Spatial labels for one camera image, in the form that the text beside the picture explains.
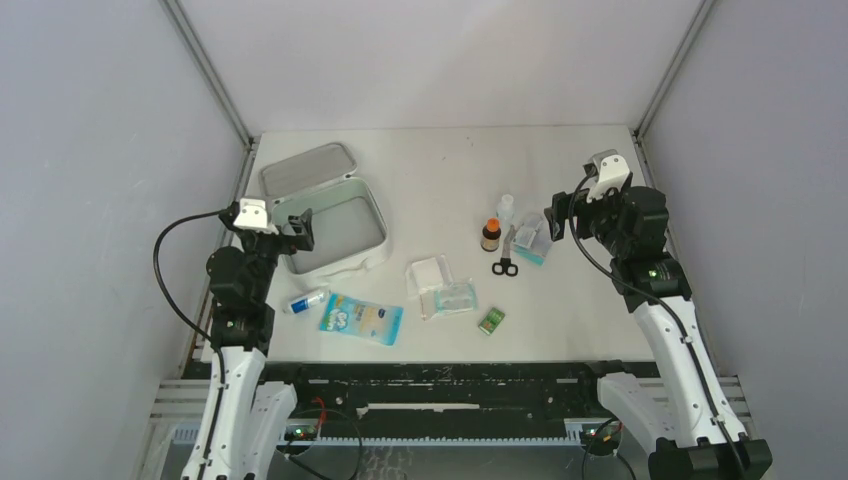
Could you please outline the blue plaster packets bag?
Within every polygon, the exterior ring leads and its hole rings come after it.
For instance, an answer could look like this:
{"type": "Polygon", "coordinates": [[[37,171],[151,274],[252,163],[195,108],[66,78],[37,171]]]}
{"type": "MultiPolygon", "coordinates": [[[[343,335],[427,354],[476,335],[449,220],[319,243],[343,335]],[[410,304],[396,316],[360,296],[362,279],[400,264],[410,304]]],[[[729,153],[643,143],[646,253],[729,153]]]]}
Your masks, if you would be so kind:
{"type": "Polygon", "coordinates": [[[525,215],[511,240],[512,251],[537,266],[545,263],[552,245],[548,221],[539,213],[525,215]]]}

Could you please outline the white medicine kit box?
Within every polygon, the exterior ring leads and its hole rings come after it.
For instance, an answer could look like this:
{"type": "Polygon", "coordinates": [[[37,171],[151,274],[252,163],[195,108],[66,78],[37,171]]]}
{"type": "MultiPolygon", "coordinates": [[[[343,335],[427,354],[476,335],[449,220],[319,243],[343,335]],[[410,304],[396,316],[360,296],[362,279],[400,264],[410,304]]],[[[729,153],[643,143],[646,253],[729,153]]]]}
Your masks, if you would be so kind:
{"type": "Polygon", "coordinates": [[[315,246],[284,259],[303,286],[364,275],[391,255],[389,229],[358,163],[342,143],[328,143],[259,170],[260,191],[278,225],[310,209],[315,246]]]}

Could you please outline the white plastic bottle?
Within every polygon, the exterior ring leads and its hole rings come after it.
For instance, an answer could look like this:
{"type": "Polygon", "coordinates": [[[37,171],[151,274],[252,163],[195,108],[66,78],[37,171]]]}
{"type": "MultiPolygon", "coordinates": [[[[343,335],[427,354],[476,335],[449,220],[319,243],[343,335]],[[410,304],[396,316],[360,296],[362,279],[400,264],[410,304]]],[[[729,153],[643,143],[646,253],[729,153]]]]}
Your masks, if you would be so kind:
{"type": "Polygon", "coordinates": [[[497,207],[496,218],[502,224],[511,224],[515,214],[515,200],[511,194],[504,194],[497,207]]]}

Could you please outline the brown bottle orange cap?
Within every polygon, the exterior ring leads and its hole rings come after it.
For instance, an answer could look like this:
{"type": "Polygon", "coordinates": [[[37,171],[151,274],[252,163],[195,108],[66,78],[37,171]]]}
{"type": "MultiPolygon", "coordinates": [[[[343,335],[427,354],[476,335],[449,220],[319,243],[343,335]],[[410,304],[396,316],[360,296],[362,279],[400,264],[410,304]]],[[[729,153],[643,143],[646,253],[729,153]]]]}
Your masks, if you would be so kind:
{"type": "Polygon", "coordinates": [[[482,228],[480,245],[486,252],[495,252],[500,245],[502,235],[500,221],[495,218],[489,218],[482,228]]]}

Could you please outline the black handled scissors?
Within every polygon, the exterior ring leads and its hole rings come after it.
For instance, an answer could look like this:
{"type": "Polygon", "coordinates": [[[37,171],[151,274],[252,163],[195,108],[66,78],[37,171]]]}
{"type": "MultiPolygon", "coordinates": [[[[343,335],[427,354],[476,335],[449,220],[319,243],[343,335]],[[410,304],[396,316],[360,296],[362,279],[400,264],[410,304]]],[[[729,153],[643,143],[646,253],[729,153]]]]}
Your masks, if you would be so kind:
{"type": "Polygon", "coordinates": [[[511,225],[502,241],[501,254],[498,261],[491,266],[491,271],[496,276],[516,277],[518,266],[512,261],[512,241],[517,233],[516,227],[511,225]]]}

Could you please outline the blue white small tube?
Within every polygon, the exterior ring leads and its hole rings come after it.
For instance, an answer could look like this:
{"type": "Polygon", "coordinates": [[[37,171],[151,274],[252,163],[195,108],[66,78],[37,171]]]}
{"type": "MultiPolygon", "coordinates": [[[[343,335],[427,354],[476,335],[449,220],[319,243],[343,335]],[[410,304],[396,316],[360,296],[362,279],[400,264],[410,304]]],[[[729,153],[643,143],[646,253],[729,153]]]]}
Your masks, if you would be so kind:
{"type": "Polygon", "coordinates": [[[329,296],[330,290],[328,288],[311,290],[287,301],[284,305],[284,312],[287,314],[299,314],[326,302],[329,296]]]}

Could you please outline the green wind oil box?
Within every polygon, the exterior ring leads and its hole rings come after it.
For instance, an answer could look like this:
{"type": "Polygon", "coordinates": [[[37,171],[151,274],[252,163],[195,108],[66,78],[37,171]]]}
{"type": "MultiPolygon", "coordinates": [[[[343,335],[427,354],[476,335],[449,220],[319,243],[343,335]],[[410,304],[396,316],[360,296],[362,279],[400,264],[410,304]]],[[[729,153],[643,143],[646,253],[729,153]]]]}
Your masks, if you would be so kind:
{"type": "Polygon", "coordinates": [[[485,335],[491,336],[504,321],[505,317],[506,315],[503,311],[496,307],[492,307],[478,323],[478,329],[485,335]]]}

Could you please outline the white gauze pad packet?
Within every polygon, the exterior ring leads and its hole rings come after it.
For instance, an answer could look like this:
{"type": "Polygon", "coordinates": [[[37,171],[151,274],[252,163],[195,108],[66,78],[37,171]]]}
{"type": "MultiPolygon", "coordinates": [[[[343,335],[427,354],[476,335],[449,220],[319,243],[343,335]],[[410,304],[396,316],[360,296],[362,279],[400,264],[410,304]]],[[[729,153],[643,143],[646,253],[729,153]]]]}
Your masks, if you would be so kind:
{"type": "Polygon", "coordinates": [[[454,281],[444,254],[412,261],[405,270],[407,296],[414,298],[454,281]]]}

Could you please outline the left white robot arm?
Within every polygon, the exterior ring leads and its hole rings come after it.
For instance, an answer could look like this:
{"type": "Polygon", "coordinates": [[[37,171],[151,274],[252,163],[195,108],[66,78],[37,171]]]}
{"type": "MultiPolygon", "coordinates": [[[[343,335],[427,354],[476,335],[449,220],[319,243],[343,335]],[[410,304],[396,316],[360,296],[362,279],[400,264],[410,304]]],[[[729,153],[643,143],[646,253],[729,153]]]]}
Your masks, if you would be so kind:
{"type": "Polygon", "coordinates": [[[209,345],[210,384],[184,479],[264,479],[288,417],[311,407],[311,388],[296,379],[261,376],[273,334],[275,310],[268,292],[281,256],[314,247],[306,209],[273,223],[266,203],[242,199],[217,217],[240,243],[211,254],[206,263],[214,306],[209,345]]]}

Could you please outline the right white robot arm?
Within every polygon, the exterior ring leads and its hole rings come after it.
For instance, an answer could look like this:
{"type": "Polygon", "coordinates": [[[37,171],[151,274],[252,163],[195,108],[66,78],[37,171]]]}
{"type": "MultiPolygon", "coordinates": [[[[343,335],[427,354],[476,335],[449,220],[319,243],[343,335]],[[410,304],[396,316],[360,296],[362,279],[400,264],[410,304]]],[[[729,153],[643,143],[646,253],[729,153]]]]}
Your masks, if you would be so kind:
{"type": "Polygon", "coordinates": [[[760,479],[772,466],[733,411],[704,345],[692,291],[666,249],[665,195],[625,175],[610,186],[589,169],[571,193],[553,196],[545,215],[555,241],[571,236],[614,285],[652,351],[667,408],[624,370],[601,370],[579,388],[584,412],[613,419],[648,456],[652,479],[760,479]]]}

